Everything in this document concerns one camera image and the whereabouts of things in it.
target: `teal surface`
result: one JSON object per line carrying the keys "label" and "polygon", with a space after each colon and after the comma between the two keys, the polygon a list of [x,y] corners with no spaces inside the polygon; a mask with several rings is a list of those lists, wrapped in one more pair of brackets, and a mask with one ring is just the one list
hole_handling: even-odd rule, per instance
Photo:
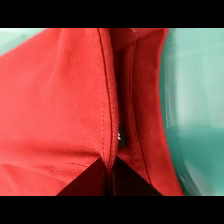
{"label": "teal surface", "polygon": [[171,29],[161,63],[167,141],[186,195],[224,195],[224,30]]}
{"label": "teal surface", "polygon": [[45,28],[0,28],[0,55],[16,48]]}

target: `green plastic surface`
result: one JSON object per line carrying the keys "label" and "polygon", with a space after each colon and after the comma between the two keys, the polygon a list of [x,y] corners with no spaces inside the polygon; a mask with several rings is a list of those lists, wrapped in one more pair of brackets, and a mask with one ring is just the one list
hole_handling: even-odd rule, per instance
{"label": "green plastic surface", "polygon": [[14,49],[45,28],[0,28],[0,55]]}
{"label": "green plastic surface", "polygon": [[224,30],[171,29],[161,61],[161,104],[186,195],[224,195]]}

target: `red fabric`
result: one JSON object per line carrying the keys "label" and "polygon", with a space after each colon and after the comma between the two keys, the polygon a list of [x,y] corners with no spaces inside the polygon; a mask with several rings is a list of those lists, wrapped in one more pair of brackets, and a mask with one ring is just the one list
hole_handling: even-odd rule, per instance
{"label": "red fabric", "polygon": [[182,195],[160,112],[166,34],[47,29],[1,56],[0,195],[57,195],[99,157],[111,170],[119,123],[114,58],[129,136],[118,155],[163,195]]}

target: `red garment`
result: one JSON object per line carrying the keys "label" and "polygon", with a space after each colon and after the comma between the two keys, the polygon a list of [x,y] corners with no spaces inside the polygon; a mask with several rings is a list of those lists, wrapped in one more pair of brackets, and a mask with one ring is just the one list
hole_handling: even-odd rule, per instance
{"label": "red garment", "polygon": [[[121,119],[130,142],[118,155],[163,195],[182,195],[160,112],[166,34],[47,29],[1,56],[0,195],[57,195],[99,157],[110,170]],[[122,68],[120,119],[114,59]]]}

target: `seam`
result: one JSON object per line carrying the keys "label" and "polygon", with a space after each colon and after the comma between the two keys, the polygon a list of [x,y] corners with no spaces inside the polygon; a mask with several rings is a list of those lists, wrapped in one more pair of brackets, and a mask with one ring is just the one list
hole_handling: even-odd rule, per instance
{"label": "seam", "polygon": [[108,164],[107,167],[110,169],[112,168],[112,156],[113,156],[113,126],[114,126],[114,121],[113,121],[113,104],[111,102],[111,89],[110,85],[108,82],[108,72],[107,72],[107,64],[106,64],[106,57],[105,57],[105,52],[104,52],[104,47],[103,47],[103,40],[102,40],[102,35],[100,32],[100,28],[97,28],[98,33],[99,33],[99,39],[100,39],[100,46],[101,46],[101,51],[102,51],[102,56],[103,56],[103,63],[104,63],[104,72],[105,72],[105,78],[106,78],[106,87],[107,87],[107,94],[108,94],[108,103],[109,103],[109,112],[110,112],[110,129],[111,129],[111,138],[110,138],[110,152],[109,152],[109,159],[108,159]]}
{"label": "seam", "polygon": [[132,110],[131,110],[131,113],[132,113],[132,122],[133,122],[133,129],[134,129],[134,134],[135,134],[135,139],[136,139],[136,142],[138,144],[138,147],[140,149],[140,152],[142,154],[142,159],[143,159],[143,163],[144,163],[144,166],[145,166],[145,171],[146,171],[146,174],[147,174],[147,177],[148,177],[148,181],[149,183],[151,183],[151,180],[150,180],[150,177],[149,177],[149,173],[148,173],[148,169],[146,167],[146,162],[145,162],[145,159],[144,159],[144,154],[143,154],[143,151],[142,151],[142,147],[141,147],[141,144],[139,142],[139,138],[138,138],[138,134],[137,134],[137,129],[136,129],[136,119],[135,119],[135,113],[134,113],[134,104],[133,104],[133,73],[134,73],[134,59],[135,59],[135,56],[136,56],[136,45],[137,45],[137,42],[135,41],[134,43],[134,46],[133,46],[133,55],[132,55],[132,62],[131,62],[131,77],[130,77],[130,98],[131,98],[131,106],[132,106]]}

